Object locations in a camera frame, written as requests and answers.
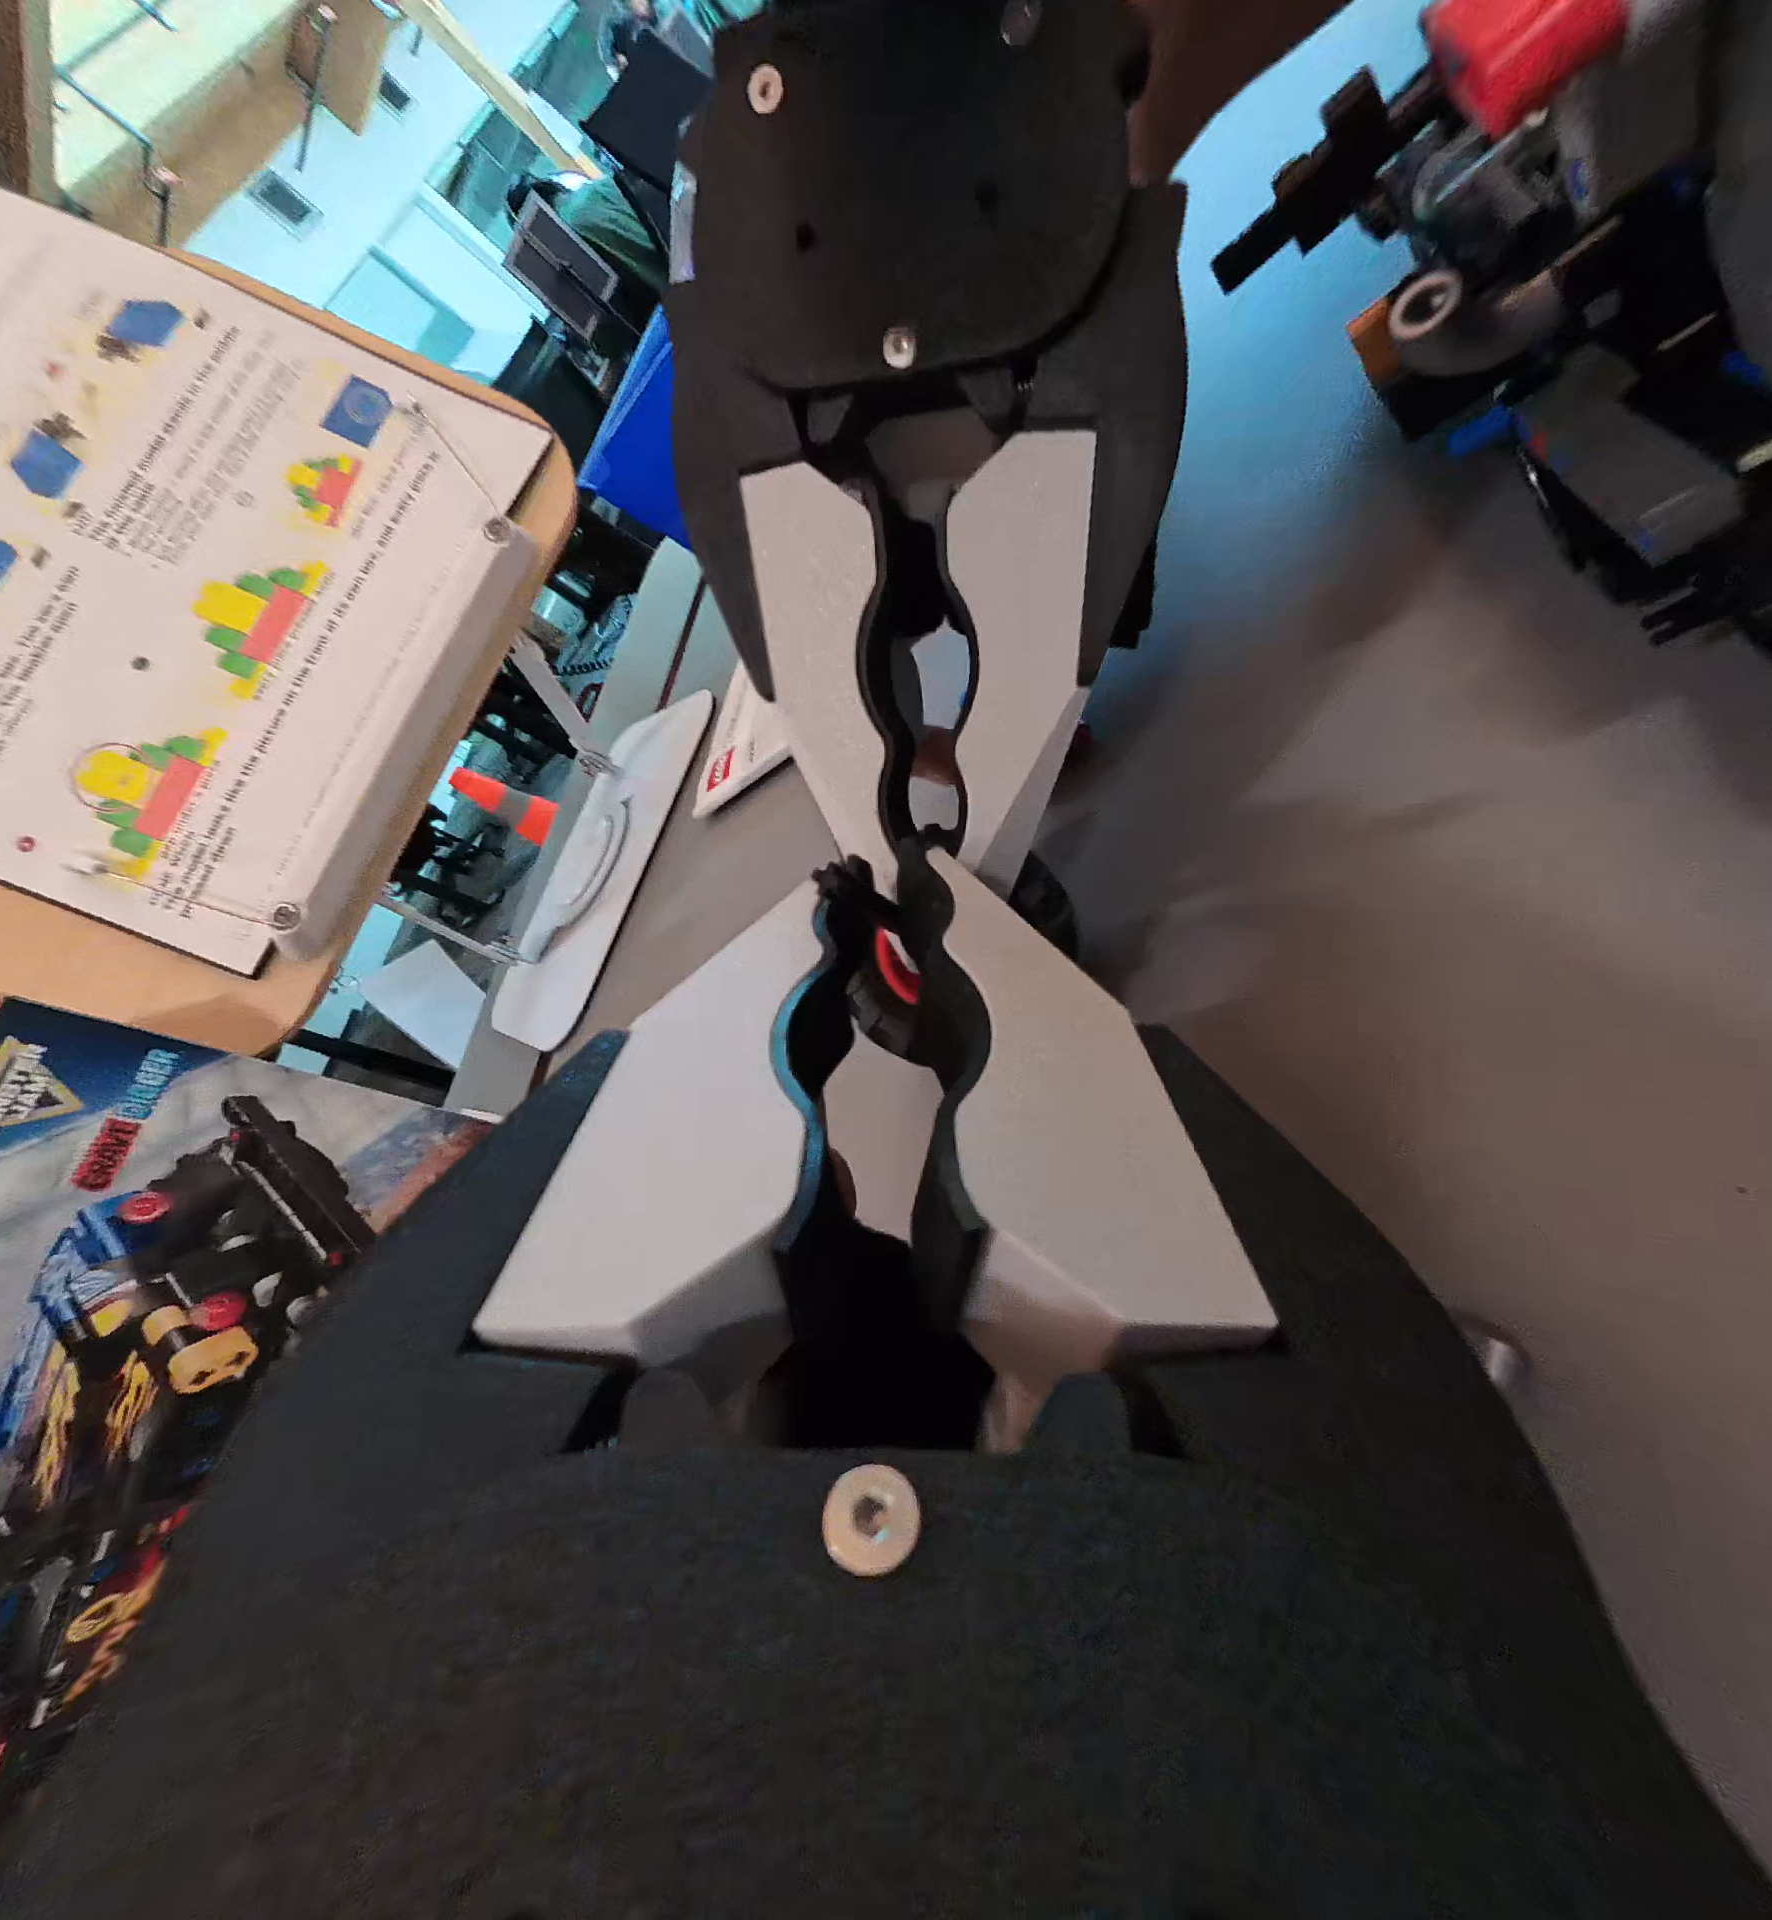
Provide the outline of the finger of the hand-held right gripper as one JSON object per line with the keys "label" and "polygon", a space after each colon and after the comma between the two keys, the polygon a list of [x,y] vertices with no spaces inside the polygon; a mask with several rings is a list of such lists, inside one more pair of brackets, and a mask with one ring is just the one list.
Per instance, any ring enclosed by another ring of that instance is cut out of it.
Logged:
{"label": "finger of the hand-held right gripper", "polygon": [[1021,428],[942,518],[958,622],[930,635],[930,728],[953,721],[958,865],[979,883],[1021,883],[1088,715],[1093,463],[1093,428]]}
{"label": "finger of the hand-held right gripper", "polygon": [[820,463],[740,483],[770,703],[846,856],[895,865],[906,826],[906,708],[881,624],[878,503]]}

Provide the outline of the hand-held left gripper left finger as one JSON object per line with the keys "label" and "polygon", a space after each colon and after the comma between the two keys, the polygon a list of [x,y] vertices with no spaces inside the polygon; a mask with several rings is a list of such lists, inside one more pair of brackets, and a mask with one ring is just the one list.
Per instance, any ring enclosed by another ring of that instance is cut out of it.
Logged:
{"label": "hand-held left gripper left finger", "polygon": [[735,1401],[844,1309],[857,1237],[826,1092],[854,1049],[868,931],[811,883],[622,1038],[471,1344],[683,1373]]}

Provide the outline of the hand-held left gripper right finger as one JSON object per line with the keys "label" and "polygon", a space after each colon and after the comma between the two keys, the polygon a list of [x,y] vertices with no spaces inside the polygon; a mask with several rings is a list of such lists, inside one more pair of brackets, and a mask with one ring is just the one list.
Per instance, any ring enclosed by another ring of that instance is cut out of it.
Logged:
{"label": "hand-held left gripper right finger", "polygon": [[942,1092],[910,1280],[1008,1423],[1061,1375],[1261,1353],[1285,1317],[1128,1008],[937,846],[901,855],[901,939]]}

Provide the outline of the black lego wheel red rim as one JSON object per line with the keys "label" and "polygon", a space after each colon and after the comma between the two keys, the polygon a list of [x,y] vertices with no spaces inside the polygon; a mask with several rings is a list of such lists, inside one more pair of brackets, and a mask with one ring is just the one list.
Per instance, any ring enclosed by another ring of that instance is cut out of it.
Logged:
{"label": "black lego wheel red rim", "polygon": [[[1017,920],[1030,925],[1054,952],[1081,957],[1081,920],[1072,898],[1061,888],[1061,876],[1027,855],[1017,893],[1008,893]],[[937,1056],[926,1049],[926,1022],[918,1022],[918,957],[901,939],[901,925],[854,925],[868,931],[868,952],[846,972],[846,1016],[854,1016],[854,1038],[868,1038],[871,1049],[906,1063],[906,1065],[930,1065]]]}

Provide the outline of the partly built lego truck model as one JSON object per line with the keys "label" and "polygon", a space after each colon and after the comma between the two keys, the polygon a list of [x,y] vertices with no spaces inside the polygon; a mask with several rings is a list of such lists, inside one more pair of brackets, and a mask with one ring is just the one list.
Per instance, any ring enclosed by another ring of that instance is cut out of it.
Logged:
{"label": "partly built lego truck model", "polygon": [[1410,440],[1508,449],[1650,646],[1772,663],[1772,0],[1443,0],[1357,71],[1226,291],[1342,219],[1412,269],[1350,339]]}

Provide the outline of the white instruction booklet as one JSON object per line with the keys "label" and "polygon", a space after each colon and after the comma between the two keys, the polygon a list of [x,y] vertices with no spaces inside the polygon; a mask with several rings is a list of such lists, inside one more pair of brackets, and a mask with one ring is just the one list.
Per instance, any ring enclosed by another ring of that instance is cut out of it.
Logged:
{"label": "white instruction booklet", "polygon": [[794,738],[783,728],[783,708],[770,695],[755,695],[755,686],[740,663],[721,692],[716,732],[702,745],[690,816],[702,822],[702,816],[729,812],[740,795],[753,795],[755,780],[790,769],[790,754],[794,754]]}

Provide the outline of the blue plastic bin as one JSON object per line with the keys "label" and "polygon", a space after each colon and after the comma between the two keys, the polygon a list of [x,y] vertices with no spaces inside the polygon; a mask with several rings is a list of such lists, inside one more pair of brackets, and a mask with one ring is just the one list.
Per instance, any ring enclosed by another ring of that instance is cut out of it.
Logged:
{"label": "blue plastic bin", "polygon": [[581,458],[581,483],[652,534],[690,546],[675,478],[675,339],[660,308]]}

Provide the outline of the white document stand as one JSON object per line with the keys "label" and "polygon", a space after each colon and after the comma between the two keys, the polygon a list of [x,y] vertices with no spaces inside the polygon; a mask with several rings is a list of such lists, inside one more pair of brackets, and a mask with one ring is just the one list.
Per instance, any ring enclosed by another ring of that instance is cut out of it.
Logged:
{"label": "white document stand", "polygon": [[288,1038],[288,1065],[339,1063],[427,1105],[506,1111],[537,1063],[574,1049],[668,822],[702,795],[735,679],[690,546],[624,554],[622,585],[581,633],[560,624],[560,585],[543,590],[511,663],[511,692],[537,692],[537,671],[560,686],[537,721],[584,708],[548,745],[591,745],[595,762],[524,769],[511,732],[471,738],[465,753],[487,754],[485,780],[524,799],[543,832],[524,838],[495,805],[471,805],[453,787],[471,769],[453,754],[424,838],[457,865],[415,876],[415,925],[387,898],[364,920],[325,1008]]}

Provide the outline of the orange traffic cone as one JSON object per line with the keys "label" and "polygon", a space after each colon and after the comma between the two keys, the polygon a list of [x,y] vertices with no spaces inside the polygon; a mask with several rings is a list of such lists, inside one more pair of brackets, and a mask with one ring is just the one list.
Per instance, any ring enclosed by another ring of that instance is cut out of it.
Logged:
{"label": "orange traffic cone", "polygon": [[446,787],[480,805],[487,822],[500,822],[506,832],[520,832],[524,846],[543,846],[560,805],[543,795],[524,795],[511,780],[480,774],[480,769],[453,769]]}

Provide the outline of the monster truck toy box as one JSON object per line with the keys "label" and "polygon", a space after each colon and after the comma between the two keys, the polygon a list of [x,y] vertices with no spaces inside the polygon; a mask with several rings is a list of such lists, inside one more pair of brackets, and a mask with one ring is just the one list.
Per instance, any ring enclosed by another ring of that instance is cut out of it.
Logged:
{"label": "monster truck toy box", "polygon": [[0,1828],[325,1297],[487,1117],[0,1000]]}

